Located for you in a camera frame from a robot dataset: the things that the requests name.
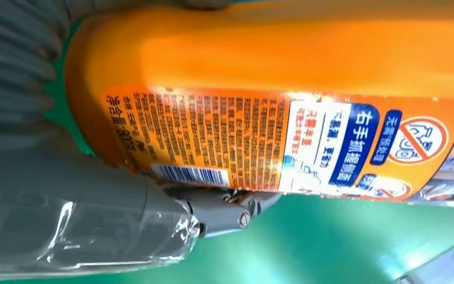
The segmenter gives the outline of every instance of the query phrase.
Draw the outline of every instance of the plastic wrap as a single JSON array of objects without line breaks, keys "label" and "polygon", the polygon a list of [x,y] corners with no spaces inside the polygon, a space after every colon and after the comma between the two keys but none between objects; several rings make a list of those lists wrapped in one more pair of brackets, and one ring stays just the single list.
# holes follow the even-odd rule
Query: plastic wrap
[{"label": "plastic wrap", "polygon": [[0,278],[84,275],[176,263],[199,236],[183,212],[77,204],[23,194],[0,199]]}]

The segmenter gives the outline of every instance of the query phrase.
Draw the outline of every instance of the orange label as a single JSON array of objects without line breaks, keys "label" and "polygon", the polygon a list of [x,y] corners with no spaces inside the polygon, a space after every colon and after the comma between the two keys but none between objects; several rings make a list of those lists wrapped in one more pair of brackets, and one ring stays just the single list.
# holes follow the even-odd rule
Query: orange label
[{"label": "orange label", "polygon": [[454,201],[451,98],[124,87],[101,104],[131,166],[158,178],[397,201],[423,189],[415,199]]},{"label": "orange label", "polygon": [[133,166],[179,182],[279,187],[290,100],[256,91],[116,89],[102,97]]}]

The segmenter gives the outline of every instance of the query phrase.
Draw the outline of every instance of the screw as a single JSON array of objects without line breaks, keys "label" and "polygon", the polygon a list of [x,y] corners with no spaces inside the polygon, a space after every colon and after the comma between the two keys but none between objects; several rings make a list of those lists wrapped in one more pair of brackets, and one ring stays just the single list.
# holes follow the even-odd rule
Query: screw
[{"label": "screw", "polygon": [[251,220],[251,215],[249,212],[245,211],[241,213],[241,216],[239,216],[238,224],[241,229],[246,228],[249,225],[249,222]]}]

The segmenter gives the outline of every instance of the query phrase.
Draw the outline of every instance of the green surface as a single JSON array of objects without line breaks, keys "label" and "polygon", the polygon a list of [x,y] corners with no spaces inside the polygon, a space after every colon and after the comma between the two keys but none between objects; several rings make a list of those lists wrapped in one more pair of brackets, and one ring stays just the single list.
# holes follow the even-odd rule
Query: green surface
[{"label": "green surface", "polygon": [[[63,73],[63,59],[57,63]],[[48,115],[91,153],[65,100],[63,76]],[[200,240],[182,263],[47,283],[390,283],[454,246],[454,208],[284,196],[241,232]],[[7,283],[44,283],[18,280]]]}]

